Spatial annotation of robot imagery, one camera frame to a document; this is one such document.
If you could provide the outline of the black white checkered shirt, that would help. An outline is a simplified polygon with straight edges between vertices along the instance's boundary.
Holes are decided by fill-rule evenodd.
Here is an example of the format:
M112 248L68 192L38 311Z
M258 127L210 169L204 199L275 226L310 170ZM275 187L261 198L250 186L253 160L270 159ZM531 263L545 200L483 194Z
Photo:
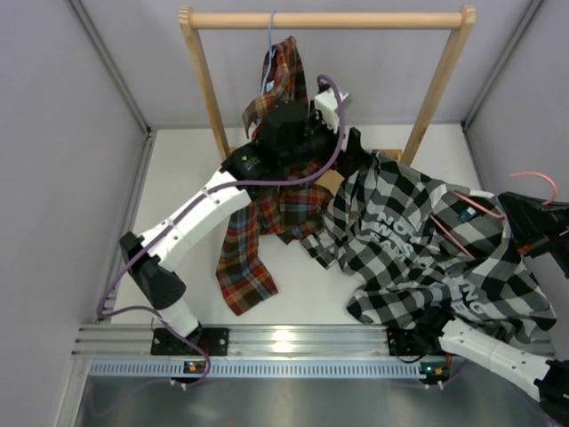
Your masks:
M529 343L557 321L492 193L371 153L302 244L358 287L346 309L364 324L414 328L439 308L505 342Z

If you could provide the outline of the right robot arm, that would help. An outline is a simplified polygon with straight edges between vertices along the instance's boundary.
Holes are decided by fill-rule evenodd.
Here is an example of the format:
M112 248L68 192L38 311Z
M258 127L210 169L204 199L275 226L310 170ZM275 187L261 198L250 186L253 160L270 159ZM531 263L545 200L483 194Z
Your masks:
M568 273L568 204L513 192L499 195L519 254L532 258L551 254ZM568 362L547 359L483 334L440 309L430 309L413 329L416 347L443 350L497 374L539 403L560 426L568 424Z

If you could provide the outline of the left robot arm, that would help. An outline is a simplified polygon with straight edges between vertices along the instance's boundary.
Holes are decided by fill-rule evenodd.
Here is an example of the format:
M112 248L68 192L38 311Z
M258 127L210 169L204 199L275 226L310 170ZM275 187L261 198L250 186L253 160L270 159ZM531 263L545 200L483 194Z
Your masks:
M311 184L360 152L359 143L345 138L347 98L326 91L308 106L278 102L252 140L235 149L191 199L154 228L120 238L124 273L171 329L170 343L180 354L198 350L201 324L184 301L187 287L175 272L177 265L233 213L273 189Z

